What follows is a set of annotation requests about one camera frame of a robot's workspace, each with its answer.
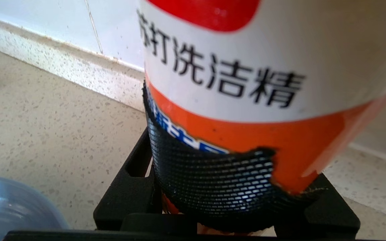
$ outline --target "tile grout line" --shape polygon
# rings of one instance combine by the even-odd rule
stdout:
[[[92,23],[93,32],[95,32],[95,37],[96,37],[96,41],[98,42],[99,51],[101,51],[101,54],[104,54],[104,51],[102,50],[101,41],[99,40],[99,37],[98,37],[98,32],[96,31],[95,22],[93,21],[92,12],[90,11],[89,3],[87,2],[87,0],[84,0],[84,2],[86,3],[86,8],[87,8],[87,11],[89,12],[90,22]]]

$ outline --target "red label section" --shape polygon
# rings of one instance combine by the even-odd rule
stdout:
[[[148,0],[163,11],[206,29],[232,32],[247,25],[260,0]]]

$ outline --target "black mesh sponge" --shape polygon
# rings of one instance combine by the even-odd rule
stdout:
[[[318,198],[292,196],[270,182],[275,151],[257,148],[214,154],[176,140],[156,122],[144,87],[144,104],[154,171],[167,198],[205,226],[227,232],[253,232],[273,226]]]

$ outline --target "white label section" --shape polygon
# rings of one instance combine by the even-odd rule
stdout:
[[[386,0],[266,0],[235,32],[144,0],[138,15],[151,83],[199,116],[289,122],[386,93]]]

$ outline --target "beige quartz countertop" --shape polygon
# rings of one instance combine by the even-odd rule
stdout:
[[[145,126],[144,113],[0,53],[0,177],[41,191],[73,228],[95,228],[93,210]],[[346,201],[357,238],[386,239],[386,215]]]

